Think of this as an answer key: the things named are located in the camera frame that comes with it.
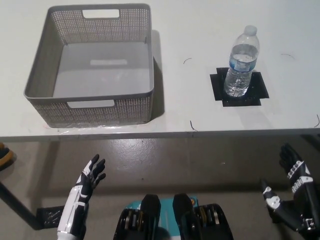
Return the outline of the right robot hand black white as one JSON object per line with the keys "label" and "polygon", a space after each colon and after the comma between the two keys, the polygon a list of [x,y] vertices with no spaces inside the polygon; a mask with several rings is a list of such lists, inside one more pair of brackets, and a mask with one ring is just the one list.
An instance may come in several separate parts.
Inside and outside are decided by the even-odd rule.
{"label": "right robot hand black white", "polygon": [[305,240],[320,238],[320,192],[306,162],[288,143],[280,148],[279,164],[284,169],[293,194],[282,200],[265,179],[260,180],[261,192],[274,224],[284,224]]}

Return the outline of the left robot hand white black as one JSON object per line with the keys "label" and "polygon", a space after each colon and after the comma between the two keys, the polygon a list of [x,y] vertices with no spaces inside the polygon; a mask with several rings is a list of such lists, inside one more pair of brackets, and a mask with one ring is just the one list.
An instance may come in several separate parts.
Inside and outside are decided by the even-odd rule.
{"label": "left robot hand white black", "polygon": [[105,159],[96,154],[71,188],[57,228],[58,240],[82,240],[86,234],[89,201],[94,189],[106,177]]}

